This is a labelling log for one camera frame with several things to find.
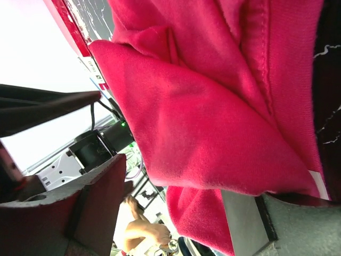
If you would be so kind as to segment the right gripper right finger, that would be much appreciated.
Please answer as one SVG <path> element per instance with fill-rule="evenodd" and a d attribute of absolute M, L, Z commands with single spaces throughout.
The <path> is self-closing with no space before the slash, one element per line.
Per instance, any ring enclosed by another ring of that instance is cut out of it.
<path fill-rule="evenodd" d="M 340 203 L 294 194 L 262 198 L 270 241 L 256 255 L 340 255 Z"/>

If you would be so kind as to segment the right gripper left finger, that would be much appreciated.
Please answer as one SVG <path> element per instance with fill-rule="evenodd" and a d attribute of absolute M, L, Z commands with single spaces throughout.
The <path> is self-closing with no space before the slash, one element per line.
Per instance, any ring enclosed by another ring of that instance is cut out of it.
<path fill-rule="evenodd" d="M 109 255 L 126 157 L 32 199 L 1 204 L 1 255 Z"/>

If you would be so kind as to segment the person's bare hand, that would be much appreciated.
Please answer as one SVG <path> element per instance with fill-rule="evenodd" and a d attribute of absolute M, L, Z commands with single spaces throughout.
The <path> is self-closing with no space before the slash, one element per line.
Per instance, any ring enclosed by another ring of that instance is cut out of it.
<path fill-rule="evenodd" d="M 123 251 L 128 253 L 136 248 L 143 240 L 151 241 L 153 245 L 168 245 L 171 240 L 169 229 L 159 223 L 151 223 L 145 216 L 139 202 L 131 195 L 124 200 L 130 209 L 134 220 L 131 221 L 123 235 Z"/>

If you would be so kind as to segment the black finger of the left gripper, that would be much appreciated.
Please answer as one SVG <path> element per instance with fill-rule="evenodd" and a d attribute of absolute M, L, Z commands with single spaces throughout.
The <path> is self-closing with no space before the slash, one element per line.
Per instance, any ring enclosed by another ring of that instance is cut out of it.
<path fill-rule="evenodd" d="M 59 118 L 101 98 L 99 91 L 63 93 L 1 85 L 1 137 Z"/>

